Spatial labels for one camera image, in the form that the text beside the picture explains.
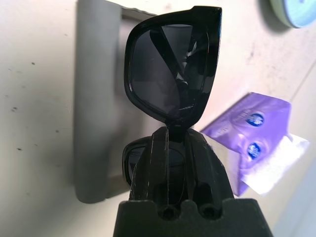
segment sunglasses frame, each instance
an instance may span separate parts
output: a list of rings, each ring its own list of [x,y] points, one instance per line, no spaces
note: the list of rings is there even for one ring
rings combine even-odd
[[[185,131],[197,123],[204,112],[214,82],[220,46],[221,20],[222,9],[220,7],[195,6],[191,10],[155,16],[135,26],[128,36],[125,50],[124,87],[128,99],[137,108],[149,116],[165,123],[168,128],[176,127],[177,129]],[[186,24],[205,29],[205,33],[208,37],[208,52],[206,57],[203,84],[199,95],[195,99],[195,104],[191,112],[184,118],[174,118],[168,116],[143,102],[133,91],[130,76],[133,51],[138,38],[152,27],[174,24]],[[214,56],[217,57],[216,63],[210,65],[210,61],[214,62],[214,60],[211,60],[211,58],[214,58]]]

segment white tissue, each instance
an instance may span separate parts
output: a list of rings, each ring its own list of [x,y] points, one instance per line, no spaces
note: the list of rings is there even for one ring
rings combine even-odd
[[[290,135],[284,136],[270,157],[265,158],[241,180],[260,195],[268,193],[281,179],[284,173],[304,154],[309,146],[309,141]]]

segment black plastic frame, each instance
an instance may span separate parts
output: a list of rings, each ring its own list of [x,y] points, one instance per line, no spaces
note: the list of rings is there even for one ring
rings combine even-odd
[[[138,140],[135,140],[135,141],[129,143],[124,148],[123,155],[122,155],[122,172],[123,172],[124,181],[126,181],[129,184],[129,186],[131,186],[131,183],[132,183],[132,180],[129,178],[129,175],[128,175],[128,158],[129,158],[129,153],[130,153],[131,150],[133,150],[135,148],[140,148],[140,147],[144,147],[145,148],[150,141],[151,141],[151,137],[150,136],[143,137],[143,138],[140,138]],[[172,141],[172,140],[170,141],[169,140],[168,147],[170,149],[176,150],[177,152],[180,152],[182,154],[182,156],[185,157],[184,147],[181,144],[181,142]]]
[[[221,36],[222,9],[210,6],[195,6],[191,10],[174,12],[160,15],[138,24],[128,36],[125,50],[124,62],[124,87],[128,99],[140,110],[149,116],[167,125],[168,128],[180,128],[182,131],[193,126],[202,116],[206,107],[209,95],[214,82],[217,68],[220,36]],[[205,29],[208,36],[208,52],[204,71],[204,81],[201,93],[196,98],[196,103],[191,113],[185,118],[172,118],[168,115],[145,104],[133,91],[130,81],[130,65],[133,50],[137,39],[151,27],[158,27],[171,24],[187,24]],[[217,60],[215,65],[209,65],[210,58],[214,58],[216,53]]]

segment dark tinted lens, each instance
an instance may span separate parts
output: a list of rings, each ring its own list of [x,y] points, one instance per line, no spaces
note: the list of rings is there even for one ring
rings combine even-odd
[[[207,50],[207,35],[198,27],[167,25],[148,30],[134,47],[132,90],[169,117],[187,116],[201,91]]]
[[[129,152],[129,157],[128,157],[128,176],[130,180],[133,179],[133,172],[135,165],[137,161],[139,160],[140,156],[142,155],[145,147],[139,147],[139,148],[134,148]]]
[[[134,148],[128,154],[128,176],[133,179],[133,172],[145,147]],[[176,150],[169,149],[169,189],[170,203],[177,203],[183,192],[184,185],[184,157]]]

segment purple wrapper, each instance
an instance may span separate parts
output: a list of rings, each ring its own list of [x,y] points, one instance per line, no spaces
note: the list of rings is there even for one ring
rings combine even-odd
[[[242,175],[269,157],[288,135],[290,111],[290,103],[252,92],[201,131],[238,154],[229,159],[228,171],[233,173],[229,178],[235,195],[247,189]]]

